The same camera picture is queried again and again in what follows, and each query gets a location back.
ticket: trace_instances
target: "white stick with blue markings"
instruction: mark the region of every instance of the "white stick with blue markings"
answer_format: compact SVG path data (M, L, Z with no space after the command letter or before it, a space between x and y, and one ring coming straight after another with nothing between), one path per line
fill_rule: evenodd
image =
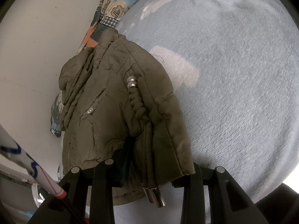
M63 199L66 192L25 152L0 125L0 154L24 167L34 180L50 194Z

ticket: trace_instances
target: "puffer jacket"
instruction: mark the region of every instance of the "puffer jacket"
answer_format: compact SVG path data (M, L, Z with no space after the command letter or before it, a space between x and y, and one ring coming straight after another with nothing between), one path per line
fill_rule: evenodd
M127 79L136 77L128 86ZM113 189L114 205L195 172L178 100L162 65L110 28L95 48L71 58L59 76L64 105L64 173L95 167L135 139L128 182Z

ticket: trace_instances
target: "white wall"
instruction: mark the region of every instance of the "white wall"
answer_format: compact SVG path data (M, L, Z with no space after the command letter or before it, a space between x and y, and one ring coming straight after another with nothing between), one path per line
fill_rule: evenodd
M99 0L16 0L0 24L0 124L57 180L60 139L51 105ZM0 156L0 164L26 170Z

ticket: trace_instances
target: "silver bolt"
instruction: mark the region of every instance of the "silver bolt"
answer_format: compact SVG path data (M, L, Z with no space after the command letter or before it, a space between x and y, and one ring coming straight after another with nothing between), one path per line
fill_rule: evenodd
M113 159L109 158L109 159L106 159L105 164L111 165L111 164L113 164L113 162L114 162Z
M78 168L78 167L73 167L72 169L71 169L71 172L72 173L78 173L80 171L80 168Z
M218 173L224 173L225 172L224 167L217 167L216 170L217 170Z
M130 81L128 83L128 89L130 89L131 87L138 87L137 82L136 81Z
M129 83L129 82L131 82L131 81L137 81L137 78L134 77L134 76L130 76L130 77L128 77L128 79L127 79L127 83Z

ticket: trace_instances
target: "red line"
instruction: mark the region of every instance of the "red line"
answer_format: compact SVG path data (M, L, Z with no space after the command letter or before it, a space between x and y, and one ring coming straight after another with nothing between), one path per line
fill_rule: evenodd
M42 169L42 167L41 167L41 166L40 166L40 169L42 170L42 172L43 172L44 176L46 177L46 179L48 180L49 184L51 185L51 187L52 187L53 191L55 192L55 195L57 195L57 192L56 192L56 191L55 191L55 189L53 188L52 184L50 183L50 181L49 181L49 179L48 179L47 175L44 173L44 170Z

